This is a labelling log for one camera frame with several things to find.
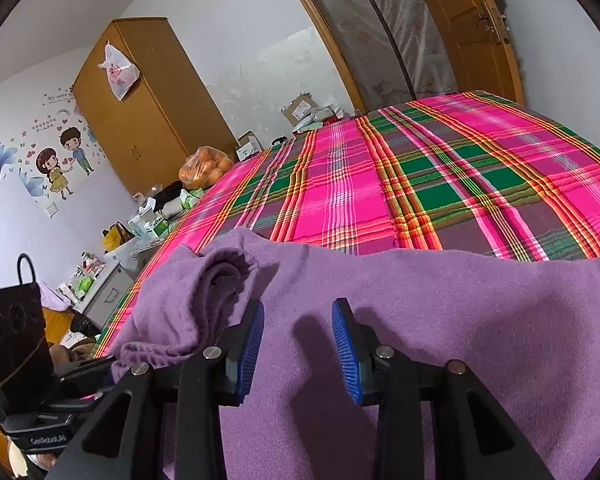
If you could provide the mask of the purple knit sweater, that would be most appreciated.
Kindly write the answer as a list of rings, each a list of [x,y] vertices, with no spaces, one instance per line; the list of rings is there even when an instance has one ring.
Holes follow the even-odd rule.
[[[476,375],[557,479],[600,459],[600,258],[351,256],[238,228],[176,246],[149,273],[110,344],[112,374],[215,346],[253,301],[264,329],[251,391],[221,412],[232,479],[370,478],[373,410],[407,366]]]

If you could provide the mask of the grey drawer cabinet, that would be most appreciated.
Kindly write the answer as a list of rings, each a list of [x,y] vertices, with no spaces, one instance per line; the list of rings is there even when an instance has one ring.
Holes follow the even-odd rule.
[[[86,316],[100,330],[134,283],[119,263],[106,263],[85,296],[73,310]]]

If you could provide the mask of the yellow bag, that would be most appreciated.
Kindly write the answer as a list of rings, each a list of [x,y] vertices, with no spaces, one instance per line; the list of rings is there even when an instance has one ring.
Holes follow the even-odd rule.
[[[131,233],[121,222],[112,224],[108,229],[102,231],[102,246],[105,252],[113,252],[120,246],[132,240]]]

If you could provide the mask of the pink plaid bed sheet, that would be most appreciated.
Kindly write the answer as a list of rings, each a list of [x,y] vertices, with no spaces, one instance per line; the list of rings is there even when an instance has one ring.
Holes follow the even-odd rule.
[[[485,91],[388,106],[235,165],[175,223],[147,270],[238,226],[351,255],[600,257],[600,148]]]

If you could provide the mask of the bag of oranges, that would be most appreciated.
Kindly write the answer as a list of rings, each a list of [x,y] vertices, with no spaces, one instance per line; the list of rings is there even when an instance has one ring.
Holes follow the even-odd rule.
[[[185,159],[178,170],[178,178],[186,190],[197,191],[211,188],[234,166],[224,152],[211,146],[201,146]]]

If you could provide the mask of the wooden wardrobe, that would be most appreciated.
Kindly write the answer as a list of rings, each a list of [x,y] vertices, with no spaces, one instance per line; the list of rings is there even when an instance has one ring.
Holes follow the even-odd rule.
[[[121,100],[99,66],[106,44],[140,70]],[[185,159],[201,146],[236,157],[236,139],[166,18],[111,21],[76,75],[72,93],[130,194],[178,180]]]

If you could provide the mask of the white plastic bag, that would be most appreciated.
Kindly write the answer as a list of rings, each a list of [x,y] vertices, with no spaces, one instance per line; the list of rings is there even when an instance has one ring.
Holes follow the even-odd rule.
[[[105,71],[112,94],[122,101],[140,79],[140,70],[109,41],[105,42],[104,55],[98,67]]]

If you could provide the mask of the cardboard box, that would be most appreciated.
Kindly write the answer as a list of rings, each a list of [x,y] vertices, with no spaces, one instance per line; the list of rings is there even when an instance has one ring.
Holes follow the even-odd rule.
[[[311,93],[303,92],[298,94],[289,104],[283,106],[280,112],[292,126],[296,126],[314,108],[317,108],[317,104],[313,101]]]

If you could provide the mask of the wooden door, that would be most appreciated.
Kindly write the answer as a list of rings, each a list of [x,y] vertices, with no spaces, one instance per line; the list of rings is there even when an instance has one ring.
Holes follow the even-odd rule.
[[[495,0],[424,0],[460,91],[524,102],[515,51]]]

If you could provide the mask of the grey door curtain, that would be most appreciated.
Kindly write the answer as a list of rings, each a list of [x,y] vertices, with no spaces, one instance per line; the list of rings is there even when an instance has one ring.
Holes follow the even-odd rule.
[[[457,90],[425,0],[313,0],[370,110]]]

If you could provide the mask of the cartoon couple wall sticker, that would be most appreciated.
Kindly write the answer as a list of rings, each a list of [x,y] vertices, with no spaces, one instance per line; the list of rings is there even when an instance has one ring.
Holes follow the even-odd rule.
[[[46,197],[58,195],[68,200],[73,194],[73,178],[88,177],[94,172],[82,144],[82,133],[76,127],[65,128],[59,136],[59,144],[65,150],[64,156],[54,148],[43,148],[36,155],[35,167],[46,180]]]

